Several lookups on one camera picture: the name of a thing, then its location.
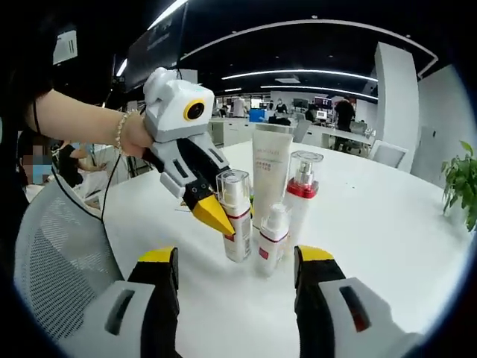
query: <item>red label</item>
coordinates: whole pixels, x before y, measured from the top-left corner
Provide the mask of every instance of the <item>red label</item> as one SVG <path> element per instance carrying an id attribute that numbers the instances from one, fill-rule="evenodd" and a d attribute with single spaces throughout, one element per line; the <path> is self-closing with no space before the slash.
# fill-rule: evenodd
<path id="1" fill-rule="evenodd" d="M 259 254 L 260 254 L 261 257 L 263 257 L 264 259 L 268 260 L 268 252 L 265 251 L 263 248 L 260 248 Z"/>

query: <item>spray bottle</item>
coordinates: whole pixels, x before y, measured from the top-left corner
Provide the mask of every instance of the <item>spray bottle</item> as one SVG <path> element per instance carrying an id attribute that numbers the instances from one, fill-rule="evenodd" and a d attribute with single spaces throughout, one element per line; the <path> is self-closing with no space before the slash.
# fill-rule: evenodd
<path id="1" fill-rule="evenodd" d="M 286 255 L 293 254 L 295 245 L 300 241 L 309 208 L 318 193 L 318 164 L 322 161 L 323 155 L 309 151 L 295 151 L 291 154 L 284 199 L 284 204 L 291 210 Z"/>
<path id="2" fill-rule="evenodd" d="M 258 270 L 270 276 L 282 259 L 288 239 L 290 210 L 283 204 L 273 204 L 262 219 L 259 236 Z"/>
<path id="3" fill-rule="evenodd" d="M 250 255 L 250 178 L 247 172 L 227 170 L 217 175 L 218 201 L 236 233 L 224 235 L 225 254 L 240 263 Z"/>

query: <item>mesh chair back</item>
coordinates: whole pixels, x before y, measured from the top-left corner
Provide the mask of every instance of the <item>mesh chair back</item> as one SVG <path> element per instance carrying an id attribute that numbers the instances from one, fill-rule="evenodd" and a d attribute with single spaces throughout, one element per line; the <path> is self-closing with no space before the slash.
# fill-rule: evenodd
<path id="1" fill-rule="evenodd" d="M 68 184 L 60 185 L 82 208 Z M 101 221 L 52 182 L 31 202 L 16 242 L 14 281 L 26 306 L 57 341 L 76 332 L 83 312 L 122 280 Z"/>
<path id="2" fill-rule="evenodd" d="M 408 150 L 405 148 L 377 140 L 371 149 L 369 159 L 385 164 L 386 166 L 399 168 L 402 159 L 407 153 Z"/>

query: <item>desk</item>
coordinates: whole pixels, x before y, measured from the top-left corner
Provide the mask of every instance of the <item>desk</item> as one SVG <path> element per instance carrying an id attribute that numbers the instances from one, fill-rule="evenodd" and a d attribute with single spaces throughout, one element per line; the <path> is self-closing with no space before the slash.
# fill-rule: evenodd
<path id="1" fill-rule="evenodd" d="M 301 242 L 330 251 L 348 277 L 358 277 L 391 306 L 407 332 L 425 333 L 453 292 L 470 235 L 442 216 L 442 189 L 360 157 L 293 144 L 324 155 L 320 192 Z M 252 174 L 251 142 L 224 149 L 231 166 Z M 229 261 L 219 233 L 190 213 L 156 171 L 111 188 L 105 226 L 128 277 L 144 252 L 179 248 L 183 357 L 299 357 L 293 260 L 268 280 Z"/>

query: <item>wall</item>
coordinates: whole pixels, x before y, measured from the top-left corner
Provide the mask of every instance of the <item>wall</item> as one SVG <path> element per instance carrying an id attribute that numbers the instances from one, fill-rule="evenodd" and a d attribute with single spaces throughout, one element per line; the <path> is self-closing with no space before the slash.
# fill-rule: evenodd
<path id="1" fill-rule="evenodd" d="M 362 99 L 356 100 L 356 121 L 365 121 L 368 128 L 376 127 L 378 105 Z"/>
<path id="2" fill-rule="evenodd" d="M 421 80 L 420 144 L 411 173 L 444 187 L 441 164 L 456 155 L 464 156 L 460 141 L 477 148 L 477 129 L 464 85 L 452 65 Z"/>
<path id="3" fill-rule="evenodd" d="M 378 43 L 375 54 L 378 86 L 378 138 L 407 149 L 399 169 L 410 172 L 419 133 L 419 90 L 412 54 Z"/>

